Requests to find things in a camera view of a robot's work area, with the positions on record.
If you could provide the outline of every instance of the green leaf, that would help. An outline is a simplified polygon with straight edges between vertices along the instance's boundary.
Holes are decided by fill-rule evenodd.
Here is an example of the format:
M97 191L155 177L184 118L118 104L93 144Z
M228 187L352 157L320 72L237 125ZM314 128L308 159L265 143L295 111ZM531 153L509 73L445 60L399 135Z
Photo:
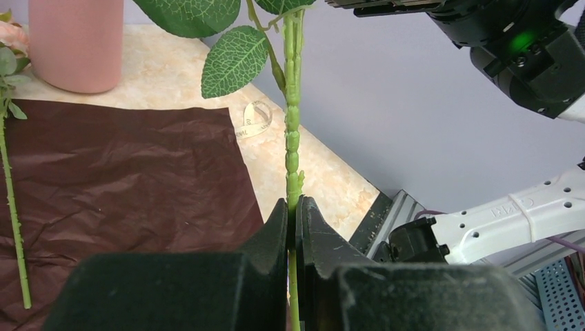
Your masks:
M4 81L10 86L20 86L30 82L30 78L23 74L4 77Z
M0 48L0 76L12 74L17 69L17 57L8 47Z
M15 103L11 102L8 104L8 109L16 119L27 119L26 114L17 106Z
M310 6L315 0L256 0L258 6L265 11L281 15L300 6Z
M28 66L28 64L30 63L30 59L27 57L19 57L17 59L17 69L14 71L15 73L21 72L22 70L24 70L24 68L26 68L26 66Z
M14 49L14 50L12 50L12 52L14 53L14 55L17 55L17 56L18 55L24 55L24 52L21 51L21 50Z
M8 10L7 12L3 12L0 14L0 21L8 22L12 18L12 10Z
M222 97L250 83L266 64L268 45L266 35L251 26L227 31L211 47L205 60L202 97Z
M231 26L241 0L134 0L160 28L184 38L206 38Z

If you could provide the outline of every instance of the green indicator light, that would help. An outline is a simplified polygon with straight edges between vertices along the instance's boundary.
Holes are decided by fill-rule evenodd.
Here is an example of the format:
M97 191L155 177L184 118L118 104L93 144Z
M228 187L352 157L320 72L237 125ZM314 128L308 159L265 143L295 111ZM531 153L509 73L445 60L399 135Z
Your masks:
M510 44L511 52L519 52L526 46L530 45L535 40L535 35L532 32L525 31L517 35Z

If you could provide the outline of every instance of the pink vase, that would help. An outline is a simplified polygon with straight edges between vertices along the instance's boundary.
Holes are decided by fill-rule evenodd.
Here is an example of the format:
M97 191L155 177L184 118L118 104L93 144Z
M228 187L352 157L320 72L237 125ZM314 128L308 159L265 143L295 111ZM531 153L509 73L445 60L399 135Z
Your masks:
M122 72L124 0L29 0L37 77L78 93L113 89Z

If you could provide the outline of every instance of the marble countertop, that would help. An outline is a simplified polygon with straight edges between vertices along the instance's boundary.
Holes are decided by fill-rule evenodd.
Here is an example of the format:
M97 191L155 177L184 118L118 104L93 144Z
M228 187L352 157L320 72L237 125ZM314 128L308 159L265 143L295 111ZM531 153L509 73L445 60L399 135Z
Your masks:
M239 146L266 221L278 198L286 193L284 113L252 84L221 98L203 99L200 81L208 51L199 40L172 36L155 25L126 26L123 78L114 90L74 94L33 77L14 97L126 109L228 107L236 127L242 125L244 108L250 102L263 101L272 110L272 124L257 136L240 139ZM315 198L329 225L349 240L379 191L304 128L299 155L299 169L306 175L304 194Z

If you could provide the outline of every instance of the white wall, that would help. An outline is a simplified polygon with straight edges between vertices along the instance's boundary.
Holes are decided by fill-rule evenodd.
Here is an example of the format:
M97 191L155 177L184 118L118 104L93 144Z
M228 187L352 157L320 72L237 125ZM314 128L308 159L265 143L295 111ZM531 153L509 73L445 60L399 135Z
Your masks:
M128 23L149 22L126 3ZM0 3L8 7L26 21L26 1ZM565 20L576 24L583 7ZM242 8L237 24L248 23ZM280 53L280 37L271 37ZM539 183L585 156L583 126L515 106L424 14L358 19L317 0L305 40L303 125L388 194L403 188L427 208L451 212ZM254 84L282 104L268 70Z

